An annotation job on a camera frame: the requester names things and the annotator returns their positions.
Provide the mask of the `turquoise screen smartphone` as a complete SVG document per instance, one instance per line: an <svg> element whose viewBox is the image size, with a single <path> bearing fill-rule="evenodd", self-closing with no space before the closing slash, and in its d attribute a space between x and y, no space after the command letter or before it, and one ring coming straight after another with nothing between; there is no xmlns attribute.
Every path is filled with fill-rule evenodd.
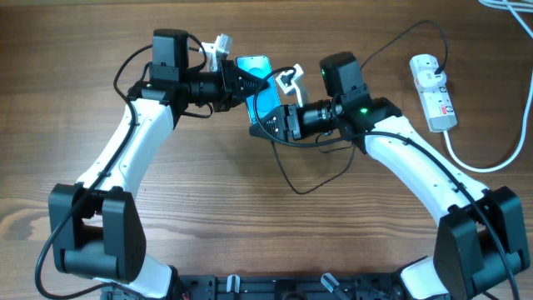
<svg viewBox="0 0 533 300"><path fill-rule="evenodd" d="M237 66L250 74L264 78L271 72L270 60L267 56L240 56L236 59ZM270 77L267 80L268 87L258 94L257 112L260 118L267 115L273 108L281 105L279 95L276 90L274 79ZM253 97L251 95L246 100L247 111L251 124L255 124L257 119L253 112Z"/></svg>

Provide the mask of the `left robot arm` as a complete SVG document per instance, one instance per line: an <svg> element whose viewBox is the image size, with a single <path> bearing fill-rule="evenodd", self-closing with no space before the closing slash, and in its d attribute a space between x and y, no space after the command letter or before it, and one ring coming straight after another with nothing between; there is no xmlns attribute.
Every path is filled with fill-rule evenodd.
<svg viewBox="0 0 533 300"><path fill-rule="evenodd" d="M122 94L125 112L95 163L48 198L51 235L42 253L60 273L96 281L105 298L185 299L177 270L147 253L135 199L159 147L188 107L226 112L262 88L262 80L229 57L232 39L199 41L189 32L160 28L152 60Z"/></svg>

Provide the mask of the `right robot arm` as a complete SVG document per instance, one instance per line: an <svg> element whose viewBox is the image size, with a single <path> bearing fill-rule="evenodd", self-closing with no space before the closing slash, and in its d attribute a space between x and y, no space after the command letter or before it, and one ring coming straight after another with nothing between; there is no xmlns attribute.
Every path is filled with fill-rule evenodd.
<svg viewBox="0 0 533 300"><path fill-rule="evenodd" d="M489 189L453 166L386 98L373 98L350 52L320 63L327 99L280 105L259 113L248 105L252 135L272 144L308 146L318 133L340 137L391 170L423 203L438 227L432 256L402 268L405 295L470 299L495 285L517 285L531 263L520 199L507 187Z"/></svg>

